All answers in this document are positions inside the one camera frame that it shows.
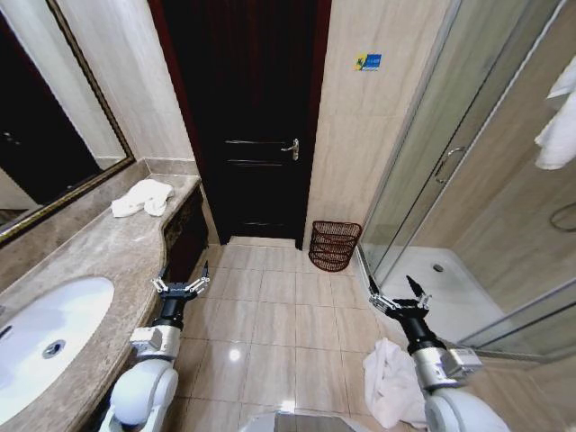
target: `wicker wastebasket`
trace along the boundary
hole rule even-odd
[[[308,257],[317,268],[327,272],[344,270],[350,263],[360,234],[362,227],[357,223],[315,220]]]

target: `white sink basin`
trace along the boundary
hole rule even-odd
[[[64,372],[102,321],[113,293],[103,277],[65,283],[0,328],[0,425]]]

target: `folded white towel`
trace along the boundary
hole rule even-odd
[[[559,169],[576,157],[576,57],[558,77],[547,97],[560,111],[535,138],[542,147],[536,166]]]
[[[122,198],[112,201],[114,218],[123,218],[144,211],[152,216],[162,216],[168,197],[174,195],[170,184],[156,180],[140,180]]]
[[[386,338],[377,341],[376,349],[364,360],[364,398],[385,428],[393,428],[400,420],[414,428],[426,427],[414,361]]]

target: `white towel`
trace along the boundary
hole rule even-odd
[[[424,396],[414,361],[386,338],[377,341],[375,350],[364,360],[364,398],[384,428],[393,428],[400,420],[414,428],[426,427]]]
[[[144,211],[152,216],[162,216],[168,197],[174,195],[170,184],[156,180],[140,180],[122,198],[112,201],[114,218],[123,218]]]
[[[559,169],[576,157],[576,57],[550,89],[549,104],[560,111],[535,138],[542,147],[536,166]]]

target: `shower enclosure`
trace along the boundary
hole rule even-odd
[[[534,165],[569,26],[560,1],[454,2],[365,224],[366,272],[389,296],[420,282],[453,343],[534,359],[575,345],[544,335],[576,324],[576,233],[549,221],[574,201],[576,163]]]

